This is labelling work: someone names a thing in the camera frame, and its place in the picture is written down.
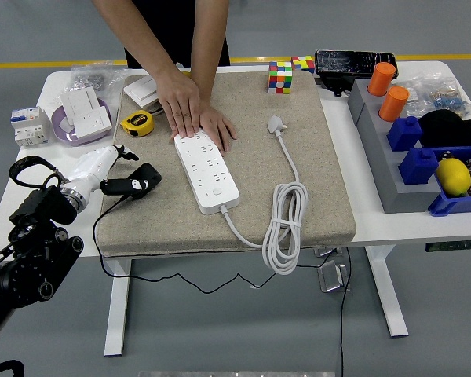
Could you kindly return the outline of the person's left hand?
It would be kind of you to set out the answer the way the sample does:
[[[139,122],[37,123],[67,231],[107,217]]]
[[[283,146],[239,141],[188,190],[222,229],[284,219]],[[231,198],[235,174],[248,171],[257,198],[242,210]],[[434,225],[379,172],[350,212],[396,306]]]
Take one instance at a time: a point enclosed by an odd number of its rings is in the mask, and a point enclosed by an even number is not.
[[[202,101],[199,105],[200,126],[224,155],[231,151],[232,141],[237,139],[232,122],[210,104]]]

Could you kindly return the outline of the person's right hand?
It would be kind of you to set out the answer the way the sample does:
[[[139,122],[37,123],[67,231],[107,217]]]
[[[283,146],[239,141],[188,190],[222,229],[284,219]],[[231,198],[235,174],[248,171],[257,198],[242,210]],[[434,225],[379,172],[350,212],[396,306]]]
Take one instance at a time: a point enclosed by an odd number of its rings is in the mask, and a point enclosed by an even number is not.
[[[197,85],[174,66],[155,72],[153,77],[170,129],[181,137],[192,137],[199,130]]]

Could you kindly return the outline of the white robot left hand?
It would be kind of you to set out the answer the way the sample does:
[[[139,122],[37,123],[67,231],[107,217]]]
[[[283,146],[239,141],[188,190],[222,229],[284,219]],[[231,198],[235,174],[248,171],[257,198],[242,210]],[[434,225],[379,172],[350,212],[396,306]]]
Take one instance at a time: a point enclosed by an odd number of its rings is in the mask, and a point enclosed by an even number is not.
[[[60,186],[78,212],[89,203],[90,194],[101,189],[101,183],[108,177],[110,169],[119,158],[138,161],[139,157],[124,145],[110,145],[82,155],[73,171]]]

